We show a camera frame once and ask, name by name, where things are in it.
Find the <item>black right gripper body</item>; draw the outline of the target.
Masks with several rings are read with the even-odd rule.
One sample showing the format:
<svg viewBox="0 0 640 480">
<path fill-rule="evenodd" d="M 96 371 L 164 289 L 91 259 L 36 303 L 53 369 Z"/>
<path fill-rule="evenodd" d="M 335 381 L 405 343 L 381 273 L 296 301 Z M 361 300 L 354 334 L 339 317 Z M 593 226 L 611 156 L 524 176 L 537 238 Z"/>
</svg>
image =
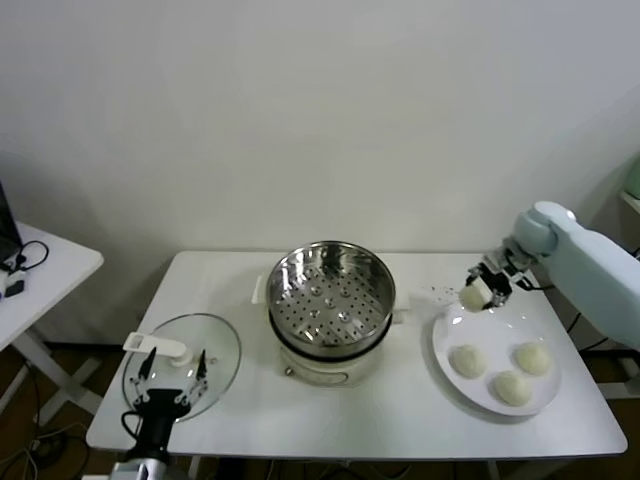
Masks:
<svg viewBox="0 0 640 480">
<path fill-rule="evenodd" d="M 516 247 L 499 247 L 492 253 L 494 286 L 492 290 L 504 292 L 507 299 L 513 286 L 520 282 L 531 266 L 531 257 Z"/>
</svg>

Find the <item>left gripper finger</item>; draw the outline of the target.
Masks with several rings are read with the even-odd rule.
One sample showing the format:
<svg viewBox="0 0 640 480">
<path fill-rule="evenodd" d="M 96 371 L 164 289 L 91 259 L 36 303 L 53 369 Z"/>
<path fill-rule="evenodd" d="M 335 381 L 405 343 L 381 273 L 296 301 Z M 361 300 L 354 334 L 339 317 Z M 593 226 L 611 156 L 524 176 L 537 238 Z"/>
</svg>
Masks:
<svg viewBox="0 0 640 480">
<path fill-rule="evenodd" d="M 208 389 L 206 350 L 203 349 L 197 364 L 194 379 L 180 395 L 175 398 L 178 405 L 195 405 Z"/>
<path fill-rule="evenodd" d="M 133 400 L 134 404 L 143 404 L 150 400 L 147 390 L 147 381 L 149 379 L 154 360 L 155 348 L 152 348 L 145 360 L 141 363 L 137 375 L 130 378 L 130 383 L 132 384 L 136 394 Z"/>
</svg>

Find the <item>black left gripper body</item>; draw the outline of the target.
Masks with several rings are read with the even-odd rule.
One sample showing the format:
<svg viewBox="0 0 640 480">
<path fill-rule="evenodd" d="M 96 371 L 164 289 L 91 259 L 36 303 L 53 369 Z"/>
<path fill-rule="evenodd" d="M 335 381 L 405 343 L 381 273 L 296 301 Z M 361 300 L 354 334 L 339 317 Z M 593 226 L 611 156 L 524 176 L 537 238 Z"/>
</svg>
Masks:
<svg viewBox="0 0 640 480">
<path fill-rule="evenodd" d="M 186 417 L 192 405 L 182 390 L 153 388 L 134 401 L 133 409 L 144 418 L 168 418 L 175 422 Z"/>
</svg>

